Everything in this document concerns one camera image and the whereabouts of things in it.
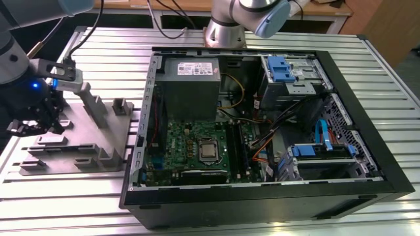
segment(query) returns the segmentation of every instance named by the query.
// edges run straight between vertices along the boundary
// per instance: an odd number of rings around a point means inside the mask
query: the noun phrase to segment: screw
[[[18,62],[19,57],[16,55],[11,55],[11,57],[8,58],[12,62]]]

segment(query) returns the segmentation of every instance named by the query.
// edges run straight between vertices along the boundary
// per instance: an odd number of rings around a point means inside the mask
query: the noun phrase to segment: chip
[[[211,164],[219,161],[219,151],[218,151],[218,140],[208,139],[206,141],[199,141],[199,150],[200,156],[199,159],[202,162]]]

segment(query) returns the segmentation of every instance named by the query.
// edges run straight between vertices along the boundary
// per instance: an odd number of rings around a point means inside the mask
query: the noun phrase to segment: slotted metal surface
[[[66,51],[87,33],[75,33]],[[167,33],[178,35],[178,30]],[[6,164],[0,174],[0,233],[352,236],[356,231],[360,235],[416,235],[420,232],[420,110],[416,99],[367,47],[368,43],[351,35],[290,33],[270,39],[247,33],[247,43],[250,48],[330,51],[418,192],[338,220],[151,232],[127,210],[119,209],[124,172],[24,177],[19,166],[14,166],[24,158],[14,155],[15,145],[22,142],[14,138],[0,158],[0,163]],[[96,30],[75,52],[94,95],[100,95],[104,101],[126,97],[140,108],[152,46],[202,47],[203,33],[192,30],[178,40],[168,40],[152,29]],[[68,102],[79,102],[72,94],[67,93],[66,97]],[[134,130],[138,118],[139,112],[135,112]],[[130,135],[128,145],[134,142],[135,135]]]

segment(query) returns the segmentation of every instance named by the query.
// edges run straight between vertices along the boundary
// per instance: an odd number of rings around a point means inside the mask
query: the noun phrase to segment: motherboard
[[[167,152],[150,157],[147,185],[200,184],[208,179],[219,183],[259,181],[259,166],[250,160],[254,133],[250,123],[170,121]],[[188,183],[179,181],[186,176],[191,176]]]

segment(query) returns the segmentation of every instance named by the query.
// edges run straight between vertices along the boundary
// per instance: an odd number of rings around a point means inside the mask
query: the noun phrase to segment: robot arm
[[[282,28],[290,12],[288,0],[214,0],[207,46],[243,48],[244,28],[256,36],[270,38]]]
[[[46,82],[46,78],[71,83],[79,76],[72,63],[30,60],[8,31],[74,17],[91,10],[94,4],[94,0],[0,0],[0,105],[14,118],[8,131],[15,136],[39,135],[47,131],[63,133],[58,122],[66,105],[63,92]],[[60,73],[51,73],[54,67],[62,68]],[[38,124],[24,123],[31,120]]]

